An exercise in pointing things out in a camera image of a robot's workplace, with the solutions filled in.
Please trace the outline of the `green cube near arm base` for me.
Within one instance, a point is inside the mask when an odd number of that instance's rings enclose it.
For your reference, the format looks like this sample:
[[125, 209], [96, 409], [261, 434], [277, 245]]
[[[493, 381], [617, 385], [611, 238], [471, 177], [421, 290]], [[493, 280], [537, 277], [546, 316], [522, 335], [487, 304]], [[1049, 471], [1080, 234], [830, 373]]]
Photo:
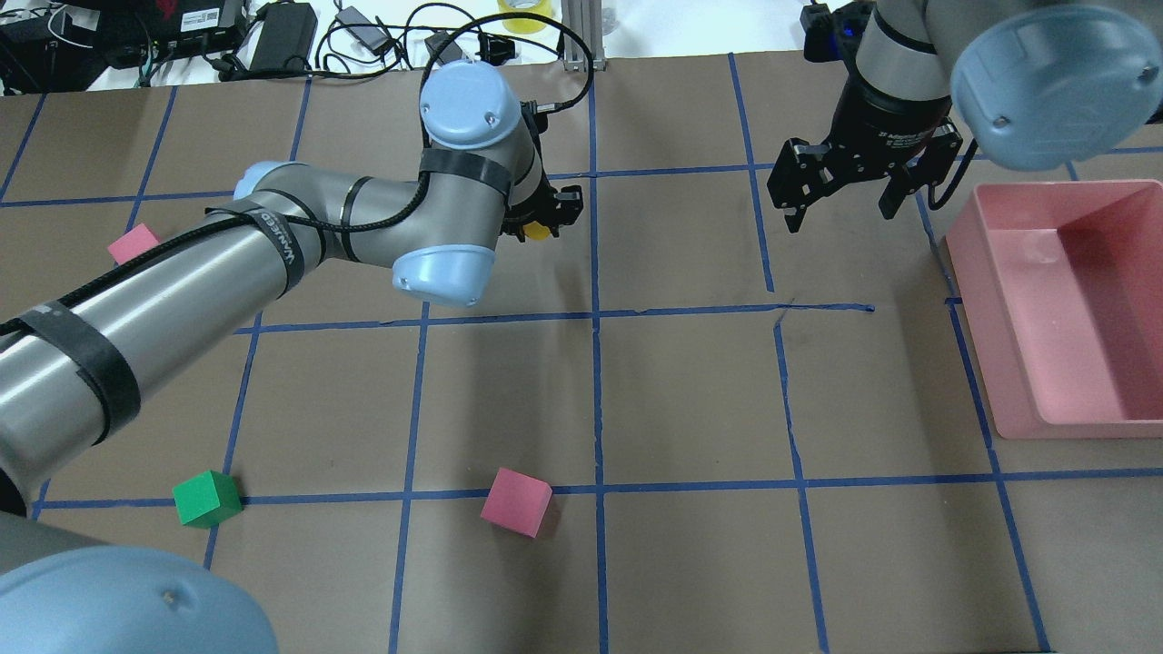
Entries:
[[244, 509], [237, 481], [227, 472], [204, 471], [172, 488], [180, 524], [191, 529], [212, 529]]

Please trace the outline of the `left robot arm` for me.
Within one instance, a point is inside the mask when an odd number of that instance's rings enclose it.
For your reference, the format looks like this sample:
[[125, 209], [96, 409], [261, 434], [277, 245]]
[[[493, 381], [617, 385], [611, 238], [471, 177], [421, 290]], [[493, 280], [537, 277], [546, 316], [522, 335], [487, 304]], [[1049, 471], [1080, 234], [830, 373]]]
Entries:
[[3, 324], [3, 652], [274, 653], [264, 609], [190, 559], [29, 518], [47, 479], [128, 426], [145, 399], [336, 258], [399, 292], [481, 301], [504, 234], [582, 212], [542, 165], [548, 118], [491, 64], [424, 70], [415, 182], [300, 162], [250, 166], [204, 222]]

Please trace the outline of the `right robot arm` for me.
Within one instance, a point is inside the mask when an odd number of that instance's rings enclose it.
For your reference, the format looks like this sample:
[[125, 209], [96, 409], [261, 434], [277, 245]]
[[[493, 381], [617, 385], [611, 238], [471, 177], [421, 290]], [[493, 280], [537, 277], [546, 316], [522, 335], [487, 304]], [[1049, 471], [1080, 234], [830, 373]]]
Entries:
[[850, 1], [800, 12], [802, 57], [847, 77], [830, 131], [789, 138], [768, 192], [789, 232], [851, 183], [892, 219], [939, 209], [977, 154], [1044, 171], [1160, 123], [1158, 1]]

